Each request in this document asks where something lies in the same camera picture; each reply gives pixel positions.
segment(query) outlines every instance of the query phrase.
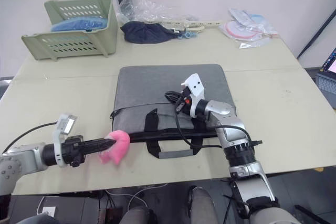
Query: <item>beige table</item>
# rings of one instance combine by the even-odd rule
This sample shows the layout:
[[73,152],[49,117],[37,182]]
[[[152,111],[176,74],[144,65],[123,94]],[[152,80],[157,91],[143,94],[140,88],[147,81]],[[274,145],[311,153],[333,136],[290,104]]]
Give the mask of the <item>beige table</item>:
[[[260,48],[237,49],[216,29],[190,40],[135,45],[118,37],[110,58],[79,57],[35,61],[28,57],[0,101],[0,149],[20,133],[53,122],[64,112],[78,116],[71,134],[85,140],[111,130],[119,69],[130,65],[220,64],[237,107],[267,173],[330,166],[336,163],[336,115],[285,44],[273,40]],[[51,143],[53,127],[19,144]],[[205,140],[215,143],[217,139]],[[161,142],[164,150],[185,148],[182,141]],[[159,160],[143,143],[131,144],[119,166],[101,165],[96,154],[78,168],[50,167],[21,178],[15,194],[94,190],[184,180],[227,177],[223,150],[203,149],[196,156]]]

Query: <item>gray pants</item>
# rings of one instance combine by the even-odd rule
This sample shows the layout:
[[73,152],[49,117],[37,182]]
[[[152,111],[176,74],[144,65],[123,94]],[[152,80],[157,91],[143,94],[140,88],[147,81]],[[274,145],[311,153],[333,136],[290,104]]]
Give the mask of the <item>gray pants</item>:
[[[135,207],[122,217],[120,224],[147,224],[148,219],[149,211],[146,207]],[[37,215],[18,224],[60,224],[60,222],[47,215]],[[218,224],[214,203],[209,193],[200,187],[193,190],[191,224]]]

